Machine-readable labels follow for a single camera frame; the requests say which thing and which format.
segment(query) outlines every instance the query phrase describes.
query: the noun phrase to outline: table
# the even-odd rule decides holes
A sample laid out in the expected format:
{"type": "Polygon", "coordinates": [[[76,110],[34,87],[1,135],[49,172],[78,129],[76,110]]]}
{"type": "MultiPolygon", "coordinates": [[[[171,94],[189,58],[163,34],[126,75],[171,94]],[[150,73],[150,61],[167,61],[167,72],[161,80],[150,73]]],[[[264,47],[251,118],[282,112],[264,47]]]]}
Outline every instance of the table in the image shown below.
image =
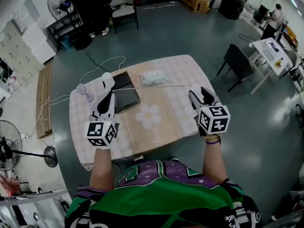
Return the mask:
{"type": "MultiPolygon", "coordinates": [[[[199,84],[214,92],[207,76],[189,55],[161,58],[112,73],[127,71],[134,87],[142,87],[140,75],[147,70],[163,70],[169,82],[137,89],[141,103],[116,114],[119,131],[112,141],[112,159],[151,151],[183,137],[198,133],[193,110],[188,98],[190,86],[199,84]]],[[[70,126],[79,161],[89,171],[94,162],[95,148],[85,139],[85,122],[91,114],[95,100],[104,93],[102,79],[87,83],[88,92],[94,94],[93,102],[72,91],[70,96],[70,126]]]]}
{"type": "Polygon", "coordinates": [[[276,75],[280,75],[281,72],[284,70],[284,68],[288,67],[292,67],[292,62],[289,59],[289,57],[287,56],[287,54],[284,52],[284,50],[280,47],[280,45],[273,39],[273,38],[267,38],[267,39],[263,39],[263,40],[258,40],[252,43],[252,45],[257,49],[257,52],[255,52],[249,59],[251,60],[251,65],[253,66],[253,68],[260,74],[260,76],[262,77],[261,81],[257,84],[257,86],[251,91],[251,94],[253,94],[264,82],[265,80],[272,76],[274,73],[276,75]],[[278,48],[280,51],[278,52],[279,57],[281,57],[283,60],[281,62],[281,67],[277,68],[275,66],[276,63],[276,59],[274,60],[270,60],[266,54],[265,54],[265,46],[264,46],[264,42],[267,41],[271,41],[273,42],[273,44],[276,46],[276,48],[278,48]],[[259,59],[260,57],[263,57],[266,62],[268,63],[268,65],[270,66],[271,69],[269,69],[269,71],[264,75],[260,69],[255,65],[255,61],[257,59],[259,59]]]}

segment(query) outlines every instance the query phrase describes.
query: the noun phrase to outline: black chair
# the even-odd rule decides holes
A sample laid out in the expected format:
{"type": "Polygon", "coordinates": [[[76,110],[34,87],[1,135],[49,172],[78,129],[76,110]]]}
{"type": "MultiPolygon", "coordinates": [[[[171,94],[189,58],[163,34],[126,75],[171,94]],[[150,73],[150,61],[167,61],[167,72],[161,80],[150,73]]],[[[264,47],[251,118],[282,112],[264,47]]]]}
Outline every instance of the black chair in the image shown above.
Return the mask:
{"type": "Polygon", "coordinates": [[[228,63],[230,69],[237,75],[238,81],[228,90],[230,92],[235,86],[241,84],[246,78],[253,74],[253,69],[247,56],[234,44],[230,44],[225,56],[224,64],[220,68],[217,76],[222,71],[226,63],[228,63]]]}

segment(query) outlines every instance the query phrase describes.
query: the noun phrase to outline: white chair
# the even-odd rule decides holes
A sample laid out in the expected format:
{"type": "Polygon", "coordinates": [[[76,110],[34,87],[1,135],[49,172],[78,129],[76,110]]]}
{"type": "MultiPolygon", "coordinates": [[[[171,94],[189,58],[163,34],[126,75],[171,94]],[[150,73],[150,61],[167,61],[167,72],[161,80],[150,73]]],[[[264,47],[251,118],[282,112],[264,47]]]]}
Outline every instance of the white chair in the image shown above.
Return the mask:
{"type": "Polygon", "coordinates": [[[113,26],[114,26],[115,33],[117,33],[116,19],[127,16],[127,15],[131,15],[131,14],[134,14],[134,21],[136,22],[137,29],[138,29],[136,6],[135,6],[133,0],[112,0],[112,2],[110,3],[112,8],[115,8],[122,4],[125,4],[125,7],[118,8],[118,9],[114,10],[114,12],[112,13],[112,20],[113,20],[113,26]]]}

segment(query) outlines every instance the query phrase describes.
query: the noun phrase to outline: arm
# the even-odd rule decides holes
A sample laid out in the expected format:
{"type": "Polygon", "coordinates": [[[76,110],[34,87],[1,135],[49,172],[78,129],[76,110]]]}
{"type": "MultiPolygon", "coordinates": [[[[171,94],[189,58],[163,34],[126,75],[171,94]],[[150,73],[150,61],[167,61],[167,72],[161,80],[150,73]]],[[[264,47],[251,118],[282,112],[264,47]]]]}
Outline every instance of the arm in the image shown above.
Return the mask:
{"type": "Polygon", "coordinates": [[[90,187],[106,192],[114,189],[110,150],[96,149],[90,187]]]}
{"type": "MultiPolygon", "coordinates": [[[[208,139],[209,143],[218,141],[219,138],[208,139]]],[[[222,156],[222,146],[220,142],[207,144],[205,149],[203,175],[214,182],[221,183],[227,179],[227,173],[222,156]]]]}

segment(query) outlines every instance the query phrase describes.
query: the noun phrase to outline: shoe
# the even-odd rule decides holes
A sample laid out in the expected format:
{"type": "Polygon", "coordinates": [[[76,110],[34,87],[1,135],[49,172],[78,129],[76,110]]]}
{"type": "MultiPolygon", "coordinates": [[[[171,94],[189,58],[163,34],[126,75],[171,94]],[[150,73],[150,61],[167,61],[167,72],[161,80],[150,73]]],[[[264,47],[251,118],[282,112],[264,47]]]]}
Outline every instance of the shoe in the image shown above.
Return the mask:
{"type": "Polygon", "coordinates": [[[103,36],[105,36],[109,32],[109,30],[110,29],[108,27],[106,27],[105,30],[103,30],[103,36]]]}

